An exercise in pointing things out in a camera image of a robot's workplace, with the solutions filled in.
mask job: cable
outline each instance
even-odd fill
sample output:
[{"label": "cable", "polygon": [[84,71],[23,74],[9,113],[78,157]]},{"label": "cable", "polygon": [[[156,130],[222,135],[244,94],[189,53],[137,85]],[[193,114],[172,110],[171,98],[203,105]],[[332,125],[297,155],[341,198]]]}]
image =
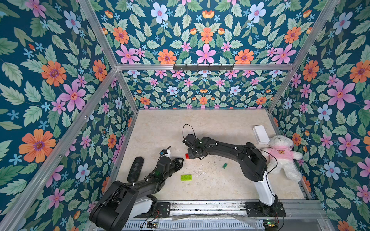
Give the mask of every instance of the cable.
[{"label": "cable", "polygon": [[187,123],[184,124],[184,126],[182,127],[182,137],[185,139],[185,137],[184,137],[184,127],[185,127],[185,125],[189,125],[191,127],[191,129],[193,130],[194,136],[196,137],[193,127],[190,124],[187,124]]}]

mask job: light blue flower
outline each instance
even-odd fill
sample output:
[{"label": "light blue flower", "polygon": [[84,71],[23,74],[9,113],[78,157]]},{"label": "light blue flower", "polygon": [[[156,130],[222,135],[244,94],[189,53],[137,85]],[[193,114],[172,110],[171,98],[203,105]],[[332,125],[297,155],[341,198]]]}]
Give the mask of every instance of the light blue flower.
[{"label": "light blue flower", "polygon": [[200,21],[202,21],[203,19],[202,19],[202,16],[201,16],[201,15],[197,15],[195,20],[197,20],[198,22],[200,22]]},{"label": "light blue flower", "polygon": [[166,14],[168,14],[168,16],[171,17],[171,16],[173,16],[173,13],[174,12],[169,9]]},{"label": "light blue flower", "polygon": [[101,14],[101,19],[104,20],[104,22],[106,22],[108,19],[107,19],[107,16],[105,14]]},{"label": "light blue flower", "polygon": [[22,155],[17,156],[17,154],[14,154],[13,156],[14,158],[9,160],[9,162],[13,162],[13,165],[17,165],[18,162],[22,162]]},{"label": "light blue flower", "polygon": [[27,55],[28,58],[31,58],[31,57],[35,57],[32,53],[33,51],[28,51],[26,48],[24,49],[25,53],[23,53],[24,55]]},{"label": "light blue flower", "polygon": [[40,51],[43,51],[45,48],[43,48],[43,44],[42,43],[35,43],[36,44],[36,50],[40,50]]},{"label": "light blue flower", "polygon": [[117,14],[117,13],[114,13],[114,17],[118,20],[118,19],[121,19],[120,18],[120,15],[119,14]]},{"label": "light blue flower", "polygon": [[218,20],[220,20],[220,15],[215,15],[215,18],[213,20],[218,22]]},{"label": "light blue flower", "polygon": [[50,110],[50,104],[48,104],[47,102],[45,102],[44,105],[42,105],[41,107],[45,109],[45,111],[47,112],[48,110]]},{"label": "light blue flower", "polygon": [[45,130],[45,128],[49,127],[49,125],[47,125],[47,120],[45,122],[43,122],[42,120],[40,120],[40,126],[38,126],[39,128],[42,128],[43,130]]},{"label": "light blue flower", "polygon": [[19,117],[17,115],[19,115],[19,112],[16,113],[16,111],[12,110],[11,113],[8,112],[7,113],[8,116],[11,116],[11,120],[14,120],[14,118],[18,119]]},{"label": "light blue flower", "polygon": [[62,218],[62,222],[59,225],[64,226],[67,223],[67,217]]}]

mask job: green lego brick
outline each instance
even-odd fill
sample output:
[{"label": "green lego brick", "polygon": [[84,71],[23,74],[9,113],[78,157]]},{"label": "green lego brick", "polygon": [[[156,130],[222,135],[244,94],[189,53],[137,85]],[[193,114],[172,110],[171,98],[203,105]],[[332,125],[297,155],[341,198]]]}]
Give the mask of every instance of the green lego brick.
[{"label": "green lego brick", "polygon": [[191,175],[181,175],[181,181],[191,180]]}]

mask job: white teddy bear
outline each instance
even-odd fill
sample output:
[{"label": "white teddy bear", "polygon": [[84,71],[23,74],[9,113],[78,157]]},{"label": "white teddy bear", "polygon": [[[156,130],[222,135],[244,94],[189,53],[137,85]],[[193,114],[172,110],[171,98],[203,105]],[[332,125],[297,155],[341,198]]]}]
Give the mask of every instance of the white teddy bear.
[{"label": "white teddy bear", "polygon": [[[264,148],[263,150],[277,159],[277,167],[271,173],[277,174],[283,168],[288,179],[299,182],[302,175],[298,171],[293,159],[302,159],[302,153],[291,150],[290,147],[293,146],[293,141],[288,137],[277,135],[270,139],[269,145],[269,148]],[[262,152],[262,154],[267,160],[270,160],[267,166],[267,172],[269,172],[276,166],[276,160],[265,152]]]}]

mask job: marble surface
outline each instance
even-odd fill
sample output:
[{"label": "marble surface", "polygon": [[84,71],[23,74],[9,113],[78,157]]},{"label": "marble surface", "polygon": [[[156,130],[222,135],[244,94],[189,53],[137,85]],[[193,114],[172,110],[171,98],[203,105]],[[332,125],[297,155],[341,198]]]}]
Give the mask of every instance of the marble surface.
[{"label": "marble surface", "polygon": [[[258,148],[253,134],[255,125],[263,125],[269,137],[275,135],[265,110],[149,110],[139,111],[117,180],[127,182],[127,175],[137,156],[144,158],[139,180],[149,174],[157,163],[159,152],[171,146],[171,158],[185,159],[187,147],[182,143],[182,127],[190,124],[197,137],[211,137],[217,141],[245,144],[252,142]],[[189,126],[184,136],[192,133]],[[182,174],[191,174],[191,181],[181,181]],[[296,182],[286,178],[283,170],[269,174],[272,190],[279,199],[300,199],[303,194]],[[159,200],[251,200],[258,199],[252,181],[242,174],[240,165],[220,156],[203,160],[184,160],[181,170],[165,182],[155,196]]]}]

